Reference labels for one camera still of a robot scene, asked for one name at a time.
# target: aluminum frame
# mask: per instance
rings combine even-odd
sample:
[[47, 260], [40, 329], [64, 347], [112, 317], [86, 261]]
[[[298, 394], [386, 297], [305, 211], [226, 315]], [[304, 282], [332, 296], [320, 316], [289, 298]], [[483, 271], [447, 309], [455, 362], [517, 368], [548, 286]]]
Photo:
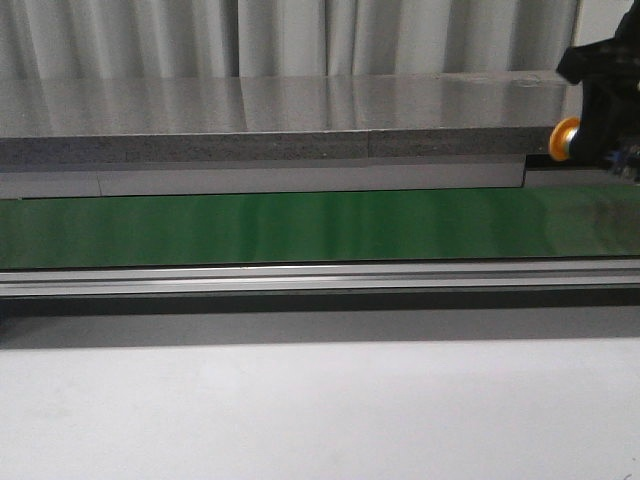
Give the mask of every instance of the aluminum frame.
[[0, 298], [602, 285], [640, 286], [640, 259], [5, 271]]

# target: black object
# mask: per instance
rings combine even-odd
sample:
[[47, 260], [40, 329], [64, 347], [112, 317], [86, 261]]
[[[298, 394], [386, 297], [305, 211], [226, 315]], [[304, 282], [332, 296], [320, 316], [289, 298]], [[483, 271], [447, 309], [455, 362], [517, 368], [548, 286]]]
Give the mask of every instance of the black object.
[[609, 167], [606, 154], [625, 137], [640, 133], [640, 0], [622, 18], [615, 36], [564, 53], [557, 72], [582, 82], [580, 128], [571, 141], [571, 158]]

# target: aluminum rail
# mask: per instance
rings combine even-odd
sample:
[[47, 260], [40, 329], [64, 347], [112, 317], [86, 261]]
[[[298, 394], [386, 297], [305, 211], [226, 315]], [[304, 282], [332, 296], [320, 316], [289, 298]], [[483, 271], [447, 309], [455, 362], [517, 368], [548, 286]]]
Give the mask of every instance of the aluminum rail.
[[0, 298], [304, 290], [640, 286], [640, 260], [232, 266], [0, 273]]

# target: curtain fold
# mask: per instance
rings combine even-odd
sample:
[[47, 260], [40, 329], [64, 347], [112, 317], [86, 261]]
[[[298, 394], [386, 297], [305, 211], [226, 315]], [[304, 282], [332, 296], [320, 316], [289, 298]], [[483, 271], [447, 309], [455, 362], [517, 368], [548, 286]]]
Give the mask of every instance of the curtain fold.
[[578, 0], [4, 0], [0, 79], [553, 68]]

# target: metal rail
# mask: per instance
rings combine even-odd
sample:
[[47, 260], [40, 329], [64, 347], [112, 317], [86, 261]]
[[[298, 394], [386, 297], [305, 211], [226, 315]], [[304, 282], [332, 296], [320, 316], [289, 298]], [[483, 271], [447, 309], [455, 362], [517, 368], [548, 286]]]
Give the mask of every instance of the metal rail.
[[232, 266], [0, 273], [0, 297], [640, 286], [640, 260]]

